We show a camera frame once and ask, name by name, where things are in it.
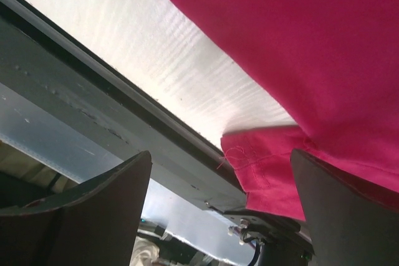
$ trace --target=white surface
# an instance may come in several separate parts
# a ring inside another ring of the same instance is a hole
[[[26,0],[220,147],[287,112],[169,0]]]
[[[142,218],[166,227],[169,234],[184,243],[232,265],[247,265],[254,255],[250,246],[239,244],[238,236],[228,235],[231,221],[197,208],[152,179]]]
[[[152,262],[159,257],[160,249],[154,243],[136,237],[135,246],[133,247],[132,259],[130,266],[152,266]]]

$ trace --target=magenta cloth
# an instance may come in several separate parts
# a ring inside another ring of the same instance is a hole
[[[399,191],[399,0],[171,0],[299,126],[226,135],[248,207],[303,219],[303,148]]]

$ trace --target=black cable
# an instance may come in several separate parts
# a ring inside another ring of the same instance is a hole
[[[50,193],[50,192],[51,192],[51,189],[54,187],[54,185],[56,184],[56,182],[58,181],[58,179],[59,179],[60,177],[61,177],[61,174],[60,174],[60,173],[56,173],[56,174],[55,174],[54,178],[52,178],[50,184],[49,184],[49,185],[47,186],[47,188],[46,188],[47,193]]]
[[[255,240],[255,237],[249,236],[247,237],[248,233],[250,231],[248,229],[241,229],[240,233],[239,233],[239,238],[244,242],[244,243],[250,243],[253,240]]]
[[[252,260],[250,261],[248,266],[255,266],[257,260],[259,259],[260,254],[261,254],[261,245],[260,245],[259,241],[256,239],[256,247],[255,247],[254,257],[252,258]]]

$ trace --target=mechanical part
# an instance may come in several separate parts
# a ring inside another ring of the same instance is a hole
[[[248,226],[249,226],[250,224],[251,224],[251,223],[250,223],[249,220],[247,220],[247,219],[245,219],[245,218],[242,218],[242,219],[240,220],[239,227],[242,228],[242,229],[247,229]]]
[[[140,221],[137,232],[164,240],[162,238],[165,235],[165,229],[153,222],[145,221],[144,219]]]
[[[255,247],[254,257],[252,258],[252,260],[250,261],[248,266],[255,266],[256,262],[259,260],[260,254],[261,254],[261,243],[257,241],[256,242],[256,247]]]
[[[312,244],[298,235],[300,225],[291,219],[249,210],[226,211],[223,215],[237,225],[241,223],[241,219],[250,219],[248,234],[259,240],[290,240],[299,248],[314,254]]]
[[[304,250],[293,242],[278,241],[266,242],[259,256],[259,266],[306,266],[309,263],[308,256],[304,256]]]
[[[190,266],[207,266],[213,261],[213,258],[209,255],[197,252],[190,261]]]
[[[140,153],[74,188],[0,210],[5,265],[128,265],[151,173]]]
[[[142,216],[219,259],[252,257],[202,210],[245,205],[220,151],[24,0],[0,0],[0,32],[1,140],[78,183],[149,150]]]
[[[320,265],[399,265],[399,194],[294,150],[292,168]]]
[[[234,235],[234,227],[233,226],[228,227],[227,235],[229,235],[229,236],[233,236]]]
[[[161,240],[164,240],[164,241],[170,241],[172,239],[173,239],[173,236],[168,234],[167,232],[163,233],[163,236],[161,237]]]

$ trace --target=gray metal frame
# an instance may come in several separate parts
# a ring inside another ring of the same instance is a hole
[[[244,207],[214,146],[23,0],[0,0],[0,17],[1,86],[37,107],[42,124],[55,119],[120,160],[149,150],[151,178],[201,209]],[[77,181],[107,170],[62,161],[53,166]]]

